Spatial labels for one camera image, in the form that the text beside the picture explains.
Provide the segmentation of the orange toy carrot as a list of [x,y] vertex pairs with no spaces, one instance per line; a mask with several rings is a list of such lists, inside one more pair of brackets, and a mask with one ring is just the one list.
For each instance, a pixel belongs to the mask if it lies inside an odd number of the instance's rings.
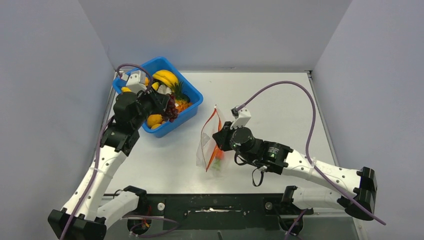
[[215,145],[208,163],[208,170],[221,171],[223,169],[224,152]]

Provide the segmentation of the dark purple toy grapes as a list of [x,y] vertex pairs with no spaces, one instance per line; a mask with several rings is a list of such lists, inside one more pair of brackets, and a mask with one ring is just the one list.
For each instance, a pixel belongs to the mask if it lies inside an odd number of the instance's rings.
[[177,119],[179,115],[179,111],[176,107],[175,96],[173,94],[167,94],[167,96],[169,96],[169,100],[167,102],[165,112],[161,116],[164,122],[172,123]]

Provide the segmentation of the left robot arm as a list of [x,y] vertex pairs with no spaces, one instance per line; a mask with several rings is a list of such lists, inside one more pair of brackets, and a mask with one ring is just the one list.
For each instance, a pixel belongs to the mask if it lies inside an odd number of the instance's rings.
[[139,129],[152,114],[172,108],[173,98],[155,90],[122,92],[115,98],[113,116],[102,127],[93,162],[71,198],[52,210],[48,223],[60,240],[103,240],[107,230],[143,207],[143,189],[129,186],[102,205],[115,173],[138,141]]

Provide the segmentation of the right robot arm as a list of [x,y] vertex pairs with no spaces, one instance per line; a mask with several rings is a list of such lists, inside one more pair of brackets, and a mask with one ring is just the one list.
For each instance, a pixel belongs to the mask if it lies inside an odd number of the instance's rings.
[[282,209],[289,214],[297,210],[328,208],[345,211],[351,217],[364,221],[377,220],[376,172],[369,167],[348,169],[312,159],[291,147],[253,136],[243,126],[233,128],[230,121],[212,135],[217,147],[234,151],[240,158],[238,165],[250,165],[265,173],[292,176],[312,182],[322,189],[288,186],[281,199]]

